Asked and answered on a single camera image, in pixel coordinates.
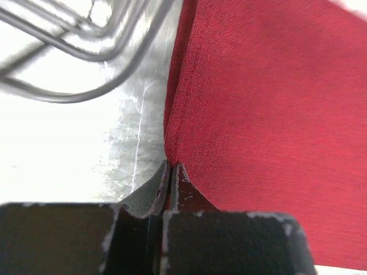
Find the metallic surface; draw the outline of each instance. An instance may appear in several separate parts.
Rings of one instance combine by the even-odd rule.
[[[91,1],[77,2],[79,9],[73,8],[88,14]],[[48,49],[14,76],[56,92],[99,86],[124,68],[160,3],[150,1],[126,52],[114,60],[89,63]],[[103,26],[113,3],[95,5],[91,17]],[[174,2],[138,70],[109,95],[55,105],[0,93],[0,203],[117,202],[153,175],[165,158],[162,114],[181,5],[182,1]],[[17,14],[30,16],[25,11]],[[35,42],[2,22],[0,33],[8,41],[0,46],[3,64]],[[76,37],[70,41],[80,42]],[[95,51],[113,45],[113,41],[83,43]]]

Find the red fabric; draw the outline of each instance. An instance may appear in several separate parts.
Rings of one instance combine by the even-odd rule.
[[[220,209],[296,216],[316,264],[367,270],[367,23],[327,0],[194,4],[171,65],[169,161]]]

